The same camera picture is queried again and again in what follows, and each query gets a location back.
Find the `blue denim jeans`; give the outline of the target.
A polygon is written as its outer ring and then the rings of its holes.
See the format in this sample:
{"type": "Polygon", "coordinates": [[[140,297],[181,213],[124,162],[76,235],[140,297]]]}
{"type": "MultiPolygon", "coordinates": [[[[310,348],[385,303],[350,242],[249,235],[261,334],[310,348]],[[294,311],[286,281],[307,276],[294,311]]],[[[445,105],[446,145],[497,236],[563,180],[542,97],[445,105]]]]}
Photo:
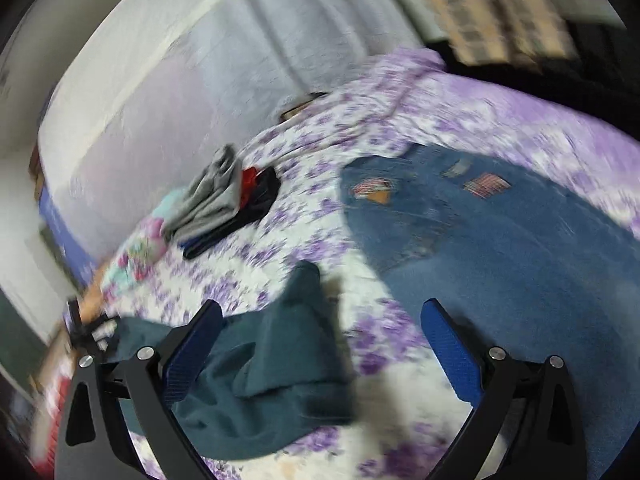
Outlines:
{"type": "Polygon", "coordinates": [[[418,318],[436,299],[517,358],[556,354],[572,376],[587,474],[639,420],[639,243],[553,181],[500,158],[415,145],[340,174],[352,239],[418,318]]]}

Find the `folded floral turquoise quilt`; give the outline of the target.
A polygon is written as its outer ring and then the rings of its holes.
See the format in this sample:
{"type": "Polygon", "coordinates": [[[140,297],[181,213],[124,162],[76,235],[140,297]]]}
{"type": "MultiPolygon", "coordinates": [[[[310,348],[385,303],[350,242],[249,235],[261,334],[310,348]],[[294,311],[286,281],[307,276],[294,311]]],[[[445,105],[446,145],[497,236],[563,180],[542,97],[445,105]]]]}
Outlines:
{"type": "Polygon", "coordinates": [[[168,243],[160,228],[180,202],[186,188],[176,188],[144,217],[120,245],[108,264],[100,285],[106,301],[114,301],[124,292],[142,283],[155,263],[167,252],[168,243]]]}

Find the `beige brick pattern curtain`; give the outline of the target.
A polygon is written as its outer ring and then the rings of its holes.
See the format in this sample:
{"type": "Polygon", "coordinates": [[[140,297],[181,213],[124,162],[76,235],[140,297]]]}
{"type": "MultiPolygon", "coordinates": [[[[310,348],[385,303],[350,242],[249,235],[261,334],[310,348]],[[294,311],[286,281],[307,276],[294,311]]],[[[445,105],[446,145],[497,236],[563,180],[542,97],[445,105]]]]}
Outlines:
{"type": "Polygon", "coordinates": [[[426,0],[456,59],[469,66],[533,66],[576,56],[552,0],[426,0]]]}

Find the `brown orange pillow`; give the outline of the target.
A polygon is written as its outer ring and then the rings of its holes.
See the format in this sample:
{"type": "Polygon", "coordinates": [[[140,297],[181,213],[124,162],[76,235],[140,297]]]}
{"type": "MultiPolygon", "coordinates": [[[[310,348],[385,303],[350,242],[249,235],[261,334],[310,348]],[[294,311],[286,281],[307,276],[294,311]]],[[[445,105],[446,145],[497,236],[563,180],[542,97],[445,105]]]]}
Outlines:
{"type": "Polygon", "coordinates": [[[81,322],[84,324],[88,324],[93,321],[103,311],[105,300],[101,290],[101,283],[104,273],[109,266],[110,263],[108,261],[104,261],[104,263],[96,269],[92,282],[78,300],[79,315],[81,322]]]}

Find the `dark teal fleece pants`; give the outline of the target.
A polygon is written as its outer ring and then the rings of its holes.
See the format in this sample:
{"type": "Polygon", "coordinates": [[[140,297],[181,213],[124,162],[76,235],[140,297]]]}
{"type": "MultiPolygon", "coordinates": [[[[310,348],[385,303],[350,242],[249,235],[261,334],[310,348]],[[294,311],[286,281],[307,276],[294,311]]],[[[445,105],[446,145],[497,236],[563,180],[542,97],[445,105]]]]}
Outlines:
{"type": "Polygon", "coordinates": [[[171,411],[198,454],[252,460],[356,415],[336,307],[303,260],[262,310],[232,315],[171,411]]]}

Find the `folded black garment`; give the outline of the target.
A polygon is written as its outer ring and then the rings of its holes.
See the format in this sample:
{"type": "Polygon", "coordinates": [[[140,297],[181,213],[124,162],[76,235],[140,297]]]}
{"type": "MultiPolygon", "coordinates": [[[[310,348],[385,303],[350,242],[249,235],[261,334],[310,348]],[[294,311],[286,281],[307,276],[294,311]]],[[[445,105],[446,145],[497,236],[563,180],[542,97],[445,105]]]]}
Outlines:
{"type": "Polygon", "coordinates": [[[262,220],[276,201],[280,187],[281,180],[273,166],[262,170],[255,167],[243,169],[239,210],[214,226],[208,222],[178,242],[182,258],[186,261],[198,258],[232,233],[262,220]]]}

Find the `purple floral bedspread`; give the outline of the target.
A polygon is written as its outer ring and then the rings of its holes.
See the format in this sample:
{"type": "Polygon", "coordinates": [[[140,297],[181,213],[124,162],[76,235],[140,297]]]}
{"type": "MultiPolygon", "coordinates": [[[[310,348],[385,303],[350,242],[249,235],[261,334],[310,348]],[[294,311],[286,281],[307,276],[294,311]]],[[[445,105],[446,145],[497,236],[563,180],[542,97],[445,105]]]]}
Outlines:
{"type": "Polygon", "coordinates": [[[430,50],[231,155],[267,208],[108,267],[60,479],[601,479],[639,421],[639,144],[430,50]]]}

